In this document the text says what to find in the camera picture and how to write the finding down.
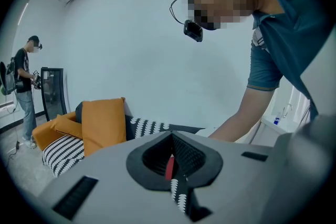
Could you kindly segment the person's right forearm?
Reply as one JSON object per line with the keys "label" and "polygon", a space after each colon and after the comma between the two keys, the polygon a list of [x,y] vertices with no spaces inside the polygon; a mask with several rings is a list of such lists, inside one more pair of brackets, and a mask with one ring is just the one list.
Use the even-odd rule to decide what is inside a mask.
{"label": "person's right forearm", "polygon": [[209,137],[214,140],[235,142],[246,135],[267,110],[274,92],[274,89],[262,91],[247,88],[238,111]]}

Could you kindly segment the orange sofa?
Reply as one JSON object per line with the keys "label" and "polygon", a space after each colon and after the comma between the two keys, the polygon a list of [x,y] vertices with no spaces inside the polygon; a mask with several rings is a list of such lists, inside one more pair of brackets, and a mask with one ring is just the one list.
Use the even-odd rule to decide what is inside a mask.
{"label": "orange sofa", "polygon": [[55,140],[63,136],[63,134],[52,130],[50,128],[51,124],[52,124],[52,120],[36,127],[33,130],[33,138],[35,139],[37,146],[40,148],[41,153],[48,145],[50,145],[52,142],[54,142]]}

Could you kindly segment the chrome faucet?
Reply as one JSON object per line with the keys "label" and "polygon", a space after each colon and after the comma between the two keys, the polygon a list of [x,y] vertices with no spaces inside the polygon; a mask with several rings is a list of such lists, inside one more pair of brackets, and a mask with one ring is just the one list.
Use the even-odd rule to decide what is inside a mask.
{"label": "chrome faucet", "polygon": [[291,103],[287,103],[287,105],[283,108],[281,119],[285,119],[289,112],[291,112],[293,109],[293,106]]}

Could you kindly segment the white vanity cabinet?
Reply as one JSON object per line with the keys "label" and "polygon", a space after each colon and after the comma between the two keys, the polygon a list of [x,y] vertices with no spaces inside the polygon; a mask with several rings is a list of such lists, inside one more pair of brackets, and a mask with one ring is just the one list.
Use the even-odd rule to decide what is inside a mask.
{"label": "white vanity cabinet", "polygon": [[263,116],[256,133],[249,143],[274,147],[279,136],[286,133],[294,133],[297,129],[309,123],[310,113],[307,112],[299,122],[295,122],[290,118],[282,118],[278,124],[275,124],[274,120],[274,116]]}

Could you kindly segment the small orange cushion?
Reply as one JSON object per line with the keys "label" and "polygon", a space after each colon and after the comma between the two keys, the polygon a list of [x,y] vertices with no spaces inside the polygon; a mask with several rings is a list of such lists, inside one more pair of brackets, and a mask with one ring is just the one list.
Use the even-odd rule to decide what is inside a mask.
{"label": "small orange cushion", "polygon": [[64,115],[58,114],[57,117],[52,120],[50,128],[63,135],[69,135],[82,139],[82,125],[81,123],[76,122],[75,112]]}

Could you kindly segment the person's blue shirt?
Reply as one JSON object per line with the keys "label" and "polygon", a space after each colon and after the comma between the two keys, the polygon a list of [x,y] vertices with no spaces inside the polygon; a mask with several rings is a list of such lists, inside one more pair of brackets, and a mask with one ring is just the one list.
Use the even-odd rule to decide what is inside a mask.
{"label": "person's blue shirt", "polygon": [[319,0],[278,0],[283,14],[254,12],[250,75],[247,88],[276,90],[286,78],[306,98],[301,74],[318,54],[331,28]]}

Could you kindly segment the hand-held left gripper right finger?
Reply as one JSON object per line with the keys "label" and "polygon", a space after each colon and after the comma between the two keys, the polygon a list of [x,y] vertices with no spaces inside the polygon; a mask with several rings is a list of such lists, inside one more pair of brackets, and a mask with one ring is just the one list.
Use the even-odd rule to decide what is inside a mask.
{"label": "hand-held left gripper right finger", "polygon": [[185,213],[172,224],[275,224],[270,196],[277,147],[215,141],[173,132],[175,158],[186,175]]}

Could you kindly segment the large orange cushion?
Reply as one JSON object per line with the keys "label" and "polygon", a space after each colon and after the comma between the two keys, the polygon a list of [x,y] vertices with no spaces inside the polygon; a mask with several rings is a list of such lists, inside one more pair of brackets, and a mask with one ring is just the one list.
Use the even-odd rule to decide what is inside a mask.
{"label": "large orange cushion", "polygon": [[127,140],[124,98],[84,101],[81,119],[85,157]]}

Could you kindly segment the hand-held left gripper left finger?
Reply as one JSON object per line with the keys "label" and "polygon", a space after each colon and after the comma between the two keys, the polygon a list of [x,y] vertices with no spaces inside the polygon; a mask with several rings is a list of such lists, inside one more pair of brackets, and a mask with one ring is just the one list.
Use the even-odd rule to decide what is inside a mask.
{"label": "hand-held left gripper left finger", "polygon": [[72,221],[75,224],[190,224],[169,191],[143,188],[129,175],[128,154],[159,134],[103,148],[55,178],[39,195],[53,209],[83,177],[97,180]]}

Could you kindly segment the black cabinet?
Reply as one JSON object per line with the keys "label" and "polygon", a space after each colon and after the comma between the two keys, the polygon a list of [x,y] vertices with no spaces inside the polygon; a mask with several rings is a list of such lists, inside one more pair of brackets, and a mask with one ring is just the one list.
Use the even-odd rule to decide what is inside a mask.
{"label": "black cabinet", "polygon": [[41,68],[41,96],[47,121],[67,113],[63,68]]}

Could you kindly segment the black cushion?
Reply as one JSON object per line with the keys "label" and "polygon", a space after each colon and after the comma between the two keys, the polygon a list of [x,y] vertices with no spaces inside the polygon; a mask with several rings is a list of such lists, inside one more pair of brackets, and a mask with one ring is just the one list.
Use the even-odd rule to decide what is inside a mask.
{"label": "black cushion", "polygon": [[75,109],[76,122],[80,124],[82,123],[82,106],[83,102],[80,102]]}

